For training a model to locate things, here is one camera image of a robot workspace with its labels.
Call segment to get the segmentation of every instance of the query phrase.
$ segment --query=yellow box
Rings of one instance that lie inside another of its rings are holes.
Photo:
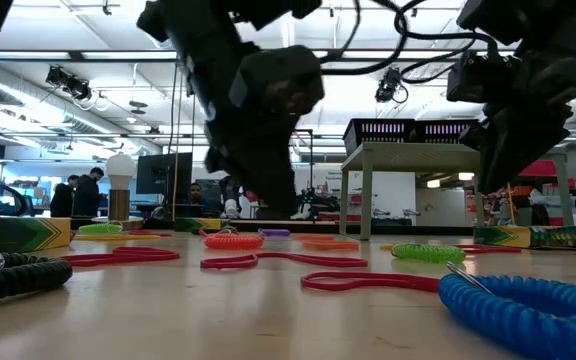
[[[518,248],[576,248],[576,226],[475,227],[475,244]]]
[[[225,225],[226,223],[222,219],[177,218],[175,220],[175,231],[221,230]]]
[[[69,244],[69,218],[0,216],[0,252],[30,252]]]

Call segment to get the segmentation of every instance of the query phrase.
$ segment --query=purple object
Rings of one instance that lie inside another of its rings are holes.
[[[286,229],[259,229],[261,236],[290,236],[290,230]]]

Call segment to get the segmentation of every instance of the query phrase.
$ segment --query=lamp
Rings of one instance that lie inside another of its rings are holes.
[[[106,161],[110,178],[108,219],[126,221],[130,216],[130,180],[135,173],[135,162],[128,155],[113,155]]]

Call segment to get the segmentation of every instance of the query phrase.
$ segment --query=person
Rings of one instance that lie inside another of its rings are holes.
[[[81,175],[79,184],[75,191],[75,202],[73,204],[73,216],[76,217],[97,217],[99,209],[99,185],[97,181],[104,177],[104,171],[98,167],[90,170],[89,175]]]
[[[203,209],[210,208],[210,202],[201,196],[201,185],[199,183],[190,184],[190,197],[188,198],[188,204],[190,205],[200,205]]]
[[[57,184],[55,186],[55,195],[50,202],[50,217],[71,217],[72,216],[72,200],[75,195],[75,187],[79,176],[68,176],[67,184]]]

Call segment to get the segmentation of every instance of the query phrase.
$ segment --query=table leg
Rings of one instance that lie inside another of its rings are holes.
[[[566,155],[552,155],[557,169],[557,183],[559,184],[559,196],[561,197],[561,212],[564,217],[565,226],[574,226],[575,220],[572,216],[572,200],[570,200],[570,188],[568,187],[568,170],[566,169]]]
[[[374,160],[372,150],[364,150],[362,157],[363,179],[361,183],[361,231],[359,240],[370,240],[372,223],[372,171]]]
[[[339,233],[346,235],[348,220],[348,170],[341,170],[341,209],[339,211]]]
[[[475,177],[472,178],[472,182],[474,184],[474,189],[475,189],[475,208],[477,210],[477,226],[484,226],[484,218],[485,218],[485,214],[484,214],[484,198],[483,196],[481,196],[481,193],[479,192],[479,188],[477,187],[477,175],[475,175]]]

